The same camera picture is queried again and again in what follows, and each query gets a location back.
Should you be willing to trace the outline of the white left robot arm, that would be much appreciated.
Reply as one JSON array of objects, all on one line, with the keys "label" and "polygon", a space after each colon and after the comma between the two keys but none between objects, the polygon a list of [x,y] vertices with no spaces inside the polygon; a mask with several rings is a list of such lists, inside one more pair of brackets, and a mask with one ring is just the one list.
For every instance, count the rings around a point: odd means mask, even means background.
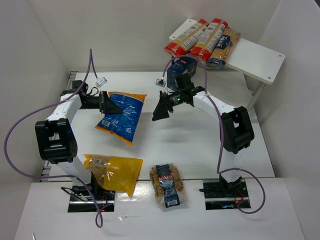
[{"label": "white left robot arm", "polygon": [[64,90],[59,104],[46,119],[35,124],[40,157],[59,167],[71,178],[73,190],[84,195],[88,187],[94,195],[102,192],[96,177],[78,158],[78,144],[71,122],[80,109],[98,109],[102,114],[121,114],[123,111],[110,99],[107,92],[99,96],[87,94],[88,85],[81,80]]}]

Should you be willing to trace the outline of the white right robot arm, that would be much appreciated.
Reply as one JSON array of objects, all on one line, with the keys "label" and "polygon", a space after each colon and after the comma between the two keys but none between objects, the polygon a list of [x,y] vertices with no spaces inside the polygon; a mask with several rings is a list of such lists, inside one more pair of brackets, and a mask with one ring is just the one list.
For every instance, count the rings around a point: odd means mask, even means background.
[{"label": "white right robot arm", "polygon": [[219,100],[203,86],[195,86],[186,73],[178,76],[176,82],[176,91],[159,92],[152,121],[169,118],[174,107],[181,104],[189,104],[213,117],[219,124],[221,143],[217,163],[218,182],[224,192],[235,190],[242,180],[240,151],[248,148],[255,138],[248,110]]}]

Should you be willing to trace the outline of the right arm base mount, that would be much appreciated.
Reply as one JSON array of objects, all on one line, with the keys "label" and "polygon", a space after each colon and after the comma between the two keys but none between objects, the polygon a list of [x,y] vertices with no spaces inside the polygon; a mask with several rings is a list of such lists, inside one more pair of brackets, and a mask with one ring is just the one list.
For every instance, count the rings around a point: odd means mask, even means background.
[{"label": "right arm base mount", "polygon": [[242,181],[234,190],[223,192],[219,182],[214,180],[204,180],[203,187],[199,189],[204,194],[205,209],[227,210],[237,209],[238,204],[243,209],[250,209],[250,199],[245,181]]}]

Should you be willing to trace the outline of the blue orange pasta bag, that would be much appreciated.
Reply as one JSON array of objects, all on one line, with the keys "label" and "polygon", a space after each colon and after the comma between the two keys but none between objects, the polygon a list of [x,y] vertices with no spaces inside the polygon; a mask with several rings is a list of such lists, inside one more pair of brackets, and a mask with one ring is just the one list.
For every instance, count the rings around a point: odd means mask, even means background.
[{"label": "blue orange pasta bag", "polygon": [[110,91],[110,101],[121,109],[122,113],[105,114],[95,128],[111,134],[131,146],[146,97],[146,94]]}]

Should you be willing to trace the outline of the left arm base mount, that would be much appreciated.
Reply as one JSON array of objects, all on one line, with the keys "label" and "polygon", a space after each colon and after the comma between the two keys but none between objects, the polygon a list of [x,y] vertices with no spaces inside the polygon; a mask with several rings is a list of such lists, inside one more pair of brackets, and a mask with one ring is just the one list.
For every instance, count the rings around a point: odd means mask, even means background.
[{"label": "left arm base mount", "polygon": [[[76,192],[73,188],[60,188],[69,195],[68,213],[88,213],[96,212],[97,208],[94,204],[93,198],[84,190]],[[95,201],[102,212],[113,212],[115,210],[115,191],[101,190],[93,193]]]}]

